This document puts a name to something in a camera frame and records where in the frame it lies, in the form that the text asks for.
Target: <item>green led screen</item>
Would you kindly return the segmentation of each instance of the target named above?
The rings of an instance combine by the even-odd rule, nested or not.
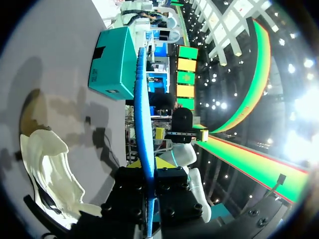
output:
[[[195,73],[178,71],[177,83],[194,85],[195,84]]]
[[[198,49],[188,46],[180,46],[179,47],[179,57],[197,59]]]
[[[182,104],[184,108],[188,108],[191,111],[194,110],[194,99],[177,98],[177,103]]]
[[[280,174],[285,175],[285,182],[276,189],[276,194],[288,202],[295,203],[302,195],[309,175],[307,171],[213,136],[210,136],[207,142],[197,141],[196,143],[268,189],[276,185]]]

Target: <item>green light strip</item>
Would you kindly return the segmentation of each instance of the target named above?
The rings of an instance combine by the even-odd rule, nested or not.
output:
[[[306,185],[308,172],[285,165],[268,155],[213,136],[207,142],[196,143],[268,189],[275,186],[280,174],[286,175],[284,184],[277,188],[276,193],[289,202],[296,202]]]
[[[181,24],[181,29],[183,31],[183,38],[184,38],[184,45],[185,46],[190,46],[189,44],[189,39],[188,39],[188,35],[187,35],[187,28],[185,25],[185,21],[184,21],[184,17],[183,14],[181,13],[181,9],[179,6],[175,6],[176,10],[177,10],[177,14],[179,16],[179,20],[180,20],[180,24]]]
[[[257,34],[258,56],[255,75],[249,91],[236,113],[225,124],[211,133],[227,131],[243,121],[254,109],[266,87],[271,61],[270,41],[267,31],[259,23],[254,21],[254,26]]]

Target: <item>screw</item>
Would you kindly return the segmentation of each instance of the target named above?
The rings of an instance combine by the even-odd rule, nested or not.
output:
[[[255,216],[257,216],[257,215],[259,214],[259,211],[258,211],[258,210],[250,210],[250,211],[248,212],[248,214],[249,214],[250,216],[252,216],[252,217],[255,217]]]
[[[196,203],[196,204],[194,205],[194,209],[195,209],[196,211],[201,211],[201,210],[203,209],[203,205],[201,205],[200,203]]]
[[[103,204],[101,205],[101,208],[102,208],[102,210],[105,210],[105,211],[109,212],[109,211],[111,211],[112,206],[111,206],[111,205],[108,205],[108,204],[106,204],[106,203],[103,203]]]
[[[185,190],[188,190],[188,189],[189,189],[189,184],[188,184],[188,183],[182,183],[181,186],[182,186],[182,188],[185,189]]]
[[[139,208],[133,208],[131,209],[131,213],[134,217],[139,217],[142,214],[142,211]]]
[[[259,226],[260,228],[264,227],[267,224],[268,224],[267,218],[261,218],[257,222],[257,226]]]
[[[161,188],[163,188],[164,190],[169,190],[170,189],[169,185],[164,185],[164,184],[162,184]]]
[[[142,186],[141,186],[141,185],[135,185],[135,189],[136,189],[137,191],[140,191],[140,190],[142,190]]]
[[[166,208],[166,209],[165,209],[165,214],[166,214],[167,216],[169,216],[169,217],[173,217],[174,214],[175,214],[175,211],[174,211],[173,208]]]

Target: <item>green led panel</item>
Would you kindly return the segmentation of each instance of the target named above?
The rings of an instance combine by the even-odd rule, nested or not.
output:
[[[194,85],[195,84],[195,73],[178,71],[177,83]]]
[[[197,59],[198,49],[188,46],[180,46],[179,47],[179,57],[189,58],[189,59]]]

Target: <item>display booth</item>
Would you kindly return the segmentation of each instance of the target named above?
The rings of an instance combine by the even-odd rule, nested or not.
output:
[[[171,12],[167,22],[152,25],[147,17],[136,19],[130,26],[125,26],[136,15],[118,14],[112,19],[108,30],[101,32],[94,51],[89,88],[114,100],[131,100],[134,94],[134,81],[137,54],[140,48],[147,49],[148,65],[158,66],[148,76],[151,77],[150,90],[156,88],[168,92],[169,62],[157,62],[156,56],[166,57],[167,44],[180,40],[177,28],[177,14],[169,7],[153,7],[152,1],[136,0],[123,2],[121,12],[126,10],[145,10]]]

